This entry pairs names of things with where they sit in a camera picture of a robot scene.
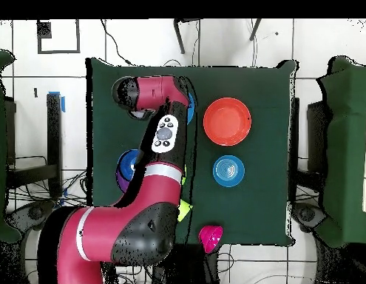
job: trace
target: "robot control buttons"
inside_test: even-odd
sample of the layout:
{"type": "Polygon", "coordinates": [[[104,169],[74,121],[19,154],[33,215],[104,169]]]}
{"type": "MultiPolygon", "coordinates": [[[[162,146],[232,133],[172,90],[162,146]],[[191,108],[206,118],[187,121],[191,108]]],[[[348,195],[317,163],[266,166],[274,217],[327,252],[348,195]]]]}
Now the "robot control buttons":
{"type": "Polygon", "coordinates": [[[172,131],[167,129],[166,127],[162,127],[157,131],[157,139],[164,141],[166,139],[170,139],[172,137],[172,131]]]}
{"type": "Polygon", "coordinates": [[[171,151],[176,141],[178,126],[179,123],[175,116],[163,116],[157,125],[154,140],[152,141],[152,151],[156,153],[171,151]]]}

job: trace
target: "blue bowl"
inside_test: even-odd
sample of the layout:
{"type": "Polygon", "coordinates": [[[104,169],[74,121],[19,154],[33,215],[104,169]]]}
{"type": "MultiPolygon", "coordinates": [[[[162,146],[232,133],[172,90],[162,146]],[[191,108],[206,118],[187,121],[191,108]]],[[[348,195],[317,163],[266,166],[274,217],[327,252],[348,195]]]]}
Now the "blue bowl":
{"type": "Polygon", "coordinates": [[[120,162],[120,171],[123,178],[127,181],[132,179],[134,174],[134,165],[137,160],[139,151],[137,149],[131,149],[127,152],[124,152],[118,162],[120,162]]]}
{"type": "Polygon", "coordinates": [[[189,93],[189,107],[188,107],[188,121],[187,124],[189,124],[189,122],[192,120],[194,115],[194,99],[191,95],[191,93],[189,93]]]}
{"type": "Polygon", "coordinates": [[[233,187],[240,183],[245,175],[243,162],[233,155],[224,155],[213,165],[213,177],[224,187],[233,187]]]}

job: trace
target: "pink object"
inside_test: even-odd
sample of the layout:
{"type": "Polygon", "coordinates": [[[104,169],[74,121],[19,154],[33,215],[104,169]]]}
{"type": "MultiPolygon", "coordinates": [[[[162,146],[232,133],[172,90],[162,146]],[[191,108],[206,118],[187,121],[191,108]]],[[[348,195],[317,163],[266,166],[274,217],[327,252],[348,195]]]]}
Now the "pink object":
{"type": "Polygon", "coordinates": [[[204,226],[200,233],[198,234],[198,238],[200,242],[203,244],[203,249],[205,253],[209,254],[215,246],[220,242],[222,237],[223,228],[222,226],[204,226]]]}

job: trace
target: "yellow object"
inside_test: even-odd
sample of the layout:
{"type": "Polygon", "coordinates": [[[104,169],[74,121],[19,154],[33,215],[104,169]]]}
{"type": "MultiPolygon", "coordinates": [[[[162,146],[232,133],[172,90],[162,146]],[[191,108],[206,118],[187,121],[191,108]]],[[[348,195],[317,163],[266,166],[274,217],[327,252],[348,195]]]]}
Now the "yellow object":
{"type": "Polygon", "coordinates": [[[184,183],[186,182],[186,166],[184,166],[184,171],[185,171],[185,173],[184,173],[184,175],[183,175],[183,179],[181,180],[181,185],[184,185],[184,183]]]}
{"type": "Polygon", "coordinates": [[[191,210],[193,208],[193,206],[189,205],[187,202],[185,202],[184,200],[180,199],[180,205],[179,205],[179,216],[177,217],[177,221],[180,222],[182,219],[184,219],[184,217],[186,216],[186,214],[189,212],[189,210],[191,210]]]}

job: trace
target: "green object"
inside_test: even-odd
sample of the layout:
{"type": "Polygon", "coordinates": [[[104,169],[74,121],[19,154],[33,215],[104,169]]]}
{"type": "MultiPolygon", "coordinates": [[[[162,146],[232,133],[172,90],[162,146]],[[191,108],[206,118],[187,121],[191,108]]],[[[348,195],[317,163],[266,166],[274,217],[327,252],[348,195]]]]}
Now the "green object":
{"type": "MultiPolygon", "coordinates": [[[[0,50],[0,73],[14,57],[7,51],[0,50]]],[[[6,243],[15,243],[21,239],[19,230],[8,226],[4,220],[7,194],[7,129],[4,106],[4,86],[0,78],[0,240],[6,243]]]]}
{"type": "MultiPolygon", "coordinates": [[[[222,243],[286,246],[288,126],[290,78],[295,61],[279,68],[246,67],[112,67],[92,59],[93,110],[93,203],[106,206],[121,196],[113,180],[118,156],[140,145],[148,121],[131,119],[112,100],[112,85],[123,76],[184,75],[197,93],[197,162],[192,199],[194,131],[196,117],[187,128],[186,182],[181,198],[194,209],[188,243],[199,243],[204,225],[223,227],[222,243]],[[241,100],[250,110],[251,131],[236,146],[211,142],[203,129],[206,108],[218,98],[241,100]],[[245,164],[245,178],[233,187],[217,184],[214,162],[222,155],[235,155],[245,164]]],[[[184,243],[189,219],[176,228],[177,243],[184,243]]]]}
{"type": "Polygon", "coordinates": [[[323,206],[330,216],[317,228],[330,247],[366,243],[362,211],[366,149],[366,67],[337,57],[319,79],[324,101],[333,112],[328,126],[328,176],[323,206]]]}
{"type": "Polygon", "coordinates": [[[184,165],[184,175],[183,175],[183,179],[181,180],[181,185],[184,185],[184,183],[186,182],[186,165],[184,165]]]}
{"type": "Polygon", "coordinates": [[[177,217],[177,221],[181,222],[181,220],[184,219],[189,210],[191,210],[192,208],[193,206],[189,205],[186,201],[180,199],[179,216],[177,217]]]}

